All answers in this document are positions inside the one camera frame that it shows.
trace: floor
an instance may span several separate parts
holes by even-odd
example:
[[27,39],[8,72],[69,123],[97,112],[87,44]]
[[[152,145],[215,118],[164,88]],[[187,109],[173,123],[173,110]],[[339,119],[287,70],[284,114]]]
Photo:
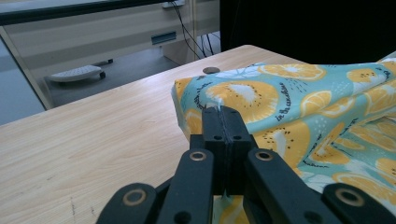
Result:
[[[196,52],[199,58],[212,55],[212,51],[213,54],[220,53],[219,32],[207,36],[198,36],[196,43],[202,49]],[[102,62],[97,65],[106,72],[106,78],[90,77],[80,81],[68,82],[64,86],[46,79],[54,105],[69,104],[179,66],[179,64],[163,56],[161,47],[115,58],[113,63]]]

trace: cloth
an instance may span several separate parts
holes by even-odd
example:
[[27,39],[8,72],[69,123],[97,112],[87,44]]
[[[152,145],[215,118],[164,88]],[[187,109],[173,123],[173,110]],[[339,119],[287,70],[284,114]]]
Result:
[[[396,58],[356,64],[264,64],[178,79],[177,121],[189,139],[201,112],[239,111],[260,148],[318,192],[358,187],[396,216]],[[214,223],[248,223],[241,197],[214,203]]]

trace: light wood surface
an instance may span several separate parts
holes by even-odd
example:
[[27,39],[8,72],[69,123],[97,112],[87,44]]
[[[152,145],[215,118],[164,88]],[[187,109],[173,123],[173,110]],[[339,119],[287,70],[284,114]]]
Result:
[[258,62],[300,63],[243,46],[0,126],[0,223],[95,223],[119,188],[157,187],[189,148],[175,79]]

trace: chair wheel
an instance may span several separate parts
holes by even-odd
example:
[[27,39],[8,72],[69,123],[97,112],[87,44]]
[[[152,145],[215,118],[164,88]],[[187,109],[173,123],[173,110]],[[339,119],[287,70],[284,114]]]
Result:
[[99,74],[99,76],[100,76],[101,79],[103,79],[103,78],[106,77],[106,73],[105,73],[105,72],[101,72],[101,73]]

